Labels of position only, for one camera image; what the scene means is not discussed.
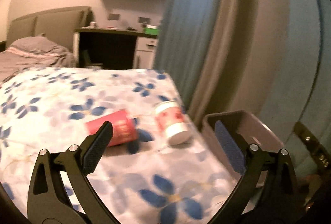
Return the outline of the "brown trash bin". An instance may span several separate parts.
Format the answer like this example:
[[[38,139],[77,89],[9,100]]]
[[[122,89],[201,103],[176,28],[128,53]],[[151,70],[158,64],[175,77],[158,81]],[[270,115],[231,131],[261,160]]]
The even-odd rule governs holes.
[[[214,131],[217,121],[221,121],[228,131],[236,132],[243,136],[248,144],[255,143],[264,151],[278,152],[281,148],[284,148],[283,142],[250,112],[239,110],[206,115],[203,118],[201,134],[211,152],[226,168],[233,179],[239,180],[240,174],[233,170],[218,142]]]

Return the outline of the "blue beige curtain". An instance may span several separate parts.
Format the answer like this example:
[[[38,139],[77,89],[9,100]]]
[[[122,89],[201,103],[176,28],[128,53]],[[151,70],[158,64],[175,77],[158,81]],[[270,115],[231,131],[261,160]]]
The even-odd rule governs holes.
[[[330,0],[165,0],[154,62],[194,125],[245,110],[285,144],[297,176],[319,171],[303,124],[330,149]]]

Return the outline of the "white red paper cup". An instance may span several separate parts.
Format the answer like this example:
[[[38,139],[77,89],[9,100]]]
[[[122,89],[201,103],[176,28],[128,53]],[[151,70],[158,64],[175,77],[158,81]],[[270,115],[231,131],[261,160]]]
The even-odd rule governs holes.
[[[170,146],[185,143],[191,138],[191,132],[177,102],[164,101],[158,104],[154,108],[154,118],[160,133]]]

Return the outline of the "grey crumpled blanket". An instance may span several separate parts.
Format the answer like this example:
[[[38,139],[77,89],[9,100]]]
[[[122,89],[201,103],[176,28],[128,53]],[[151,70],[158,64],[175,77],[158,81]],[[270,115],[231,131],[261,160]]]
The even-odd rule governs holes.
[[[1,52],[1,83],[27,68],[75,66],[73,53],[48,38],[21,38]]]

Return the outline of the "dark desk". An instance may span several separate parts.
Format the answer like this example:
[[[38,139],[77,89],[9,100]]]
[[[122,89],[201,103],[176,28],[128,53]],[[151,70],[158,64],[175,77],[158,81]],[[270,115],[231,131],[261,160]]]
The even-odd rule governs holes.
[[[82,27],[75,30],[73,54],[80,68],[133,69],[138,37],[158,39],[133,30]]]

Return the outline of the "grey padded headboard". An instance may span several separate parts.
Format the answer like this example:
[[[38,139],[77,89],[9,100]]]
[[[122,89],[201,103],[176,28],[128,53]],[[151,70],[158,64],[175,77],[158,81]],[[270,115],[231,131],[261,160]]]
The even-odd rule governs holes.
[[[72,52],[75,30],[88,26],[91,21],[92,10],[89,6],[55,8],[25,15],[10,22],[6,47],[17,39],[44,34]]]

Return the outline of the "white drawer cabinet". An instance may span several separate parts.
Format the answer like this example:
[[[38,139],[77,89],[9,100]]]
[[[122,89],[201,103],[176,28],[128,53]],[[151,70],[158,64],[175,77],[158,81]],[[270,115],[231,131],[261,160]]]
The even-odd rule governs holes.
[[[153,68],[158,40],[155,38],[138,37],[136,40],[133,69]]]

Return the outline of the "green box on desk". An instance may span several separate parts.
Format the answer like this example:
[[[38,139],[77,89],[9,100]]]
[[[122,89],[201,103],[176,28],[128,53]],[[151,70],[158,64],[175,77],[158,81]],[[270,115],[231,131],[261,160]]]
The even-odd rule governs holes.
[[[160,29],[157,26],[153,26],[153,25],[147,25],[144,28],[144,33],[145,34],[149,34],[149,35],[156,35],[156,36],[158,36],[159,35],[159,31],[160,31]]]

